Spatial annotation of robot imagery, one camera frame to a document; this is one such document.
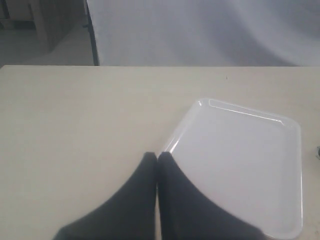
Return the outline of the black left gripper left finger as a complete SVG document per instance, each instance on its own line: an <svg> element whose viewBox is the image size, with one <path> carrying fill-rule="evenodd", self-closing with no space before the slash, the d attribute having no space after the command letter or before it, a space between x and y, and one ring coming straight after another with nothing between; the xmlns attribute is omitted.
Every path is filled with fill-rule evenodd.
<svg viewBox="0 0 320 240"><path fill-rule="evenodd" d="M146 152L125 184L101 206L62 227L56 240L153 240L157 157Z"/></svg>

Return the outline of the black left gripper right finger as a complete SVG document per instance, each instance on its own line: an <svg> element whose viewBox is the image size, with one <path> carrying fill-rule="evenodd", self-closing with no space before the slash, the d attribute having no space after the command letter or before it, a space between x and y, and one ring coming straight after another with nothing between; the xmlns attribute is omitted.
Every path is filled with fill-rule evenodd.
<svg viewBox="0 0 320 240"><path fill-rule="evenodd" d="M158 157L158 203L164 240L264 240L257 227L202 194L169 152Z"/></svg>

